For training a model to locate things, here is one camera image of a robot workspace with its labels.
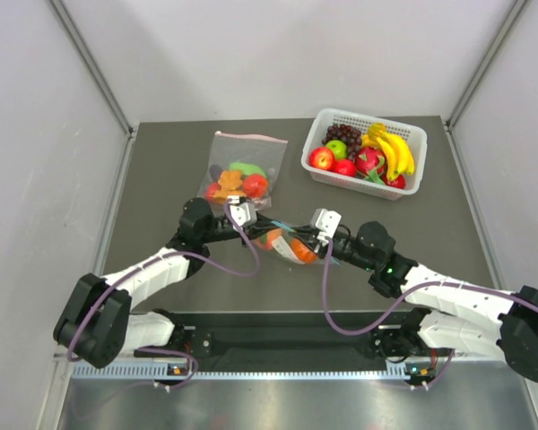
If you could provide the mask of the orange fake pumpkin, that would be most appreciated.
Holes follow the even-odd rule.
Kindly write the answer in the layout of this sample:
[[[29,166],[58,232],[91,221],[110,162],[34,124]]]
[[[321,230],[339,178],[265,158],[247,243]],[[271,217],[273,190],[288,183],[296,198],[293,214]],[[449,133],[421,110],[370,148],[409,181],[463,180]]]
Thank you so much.
[[[291,240],[291,250],[303,264],[311,264],[317,259],[317,255],[297,238]]]

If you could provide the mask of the blue-zip clear bag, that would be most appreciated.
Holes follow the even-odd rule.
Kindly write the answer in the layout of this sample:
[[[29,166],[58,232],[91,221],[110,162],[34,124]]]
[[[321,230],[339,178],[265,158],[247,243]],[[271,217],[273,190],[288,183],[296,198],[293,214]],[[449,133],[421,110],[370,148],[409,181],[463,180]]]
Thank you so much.
[[[290,224],[286,224],[277,220],[275,220],[274,223],[277,225],[278,228],[282,229],[282,236],[273,241],[273,250],[265,251],[256,246],[258,249],[268,253],[273,253],[284,261],[295,263],[298,265],[316,265],[323,264],[325,262],[325,257],[320,255],[318,255],[317,259],[311,264],[303,264],[301,261],[299,261],[291,250],[291,240],[293,238],[296,238],[295,228],[301,226],[292,226]]]

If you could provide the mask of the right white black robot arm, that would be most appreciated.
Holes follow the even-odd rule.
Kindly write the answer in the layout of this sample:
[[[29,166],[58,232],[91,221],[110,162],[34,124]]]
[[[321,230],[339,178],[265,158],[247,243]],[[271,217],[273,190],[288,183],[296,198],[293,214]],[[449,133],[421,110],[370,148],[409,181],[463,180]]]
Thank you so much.
[[[482,355],[538,383],[537,288],[496,290],[433,271],[399,254],[376,221],[354,235],[328,221],[303,227],[295,237],[325,262],[335,258],[369,271],[369,284],[381,296],[414,305],[400,333],[407,352],[446,348]]]

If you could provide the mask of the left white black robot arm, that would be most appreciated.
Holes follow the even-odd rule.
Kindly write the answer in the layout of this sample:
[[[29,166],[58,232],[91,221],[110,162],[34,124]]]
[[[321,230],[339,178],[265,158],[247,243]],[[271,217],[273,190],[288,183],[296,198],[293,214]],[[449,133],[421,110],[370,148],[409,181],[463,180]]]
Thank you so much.
[[[122,271],[78,279],[55,326],[55,342],[65,347],[69,361],[95,368],[134,351],[176,355],[186,342],[176,317],[164,310],[136,314],[134,308],[206,264],[220,268],[210,257],[210,243],[239,239],[254,251],[254,239],[274,226],[244,197],[230,197],[221,216],[204,198],[187,201],[175,235],[155,254]]]

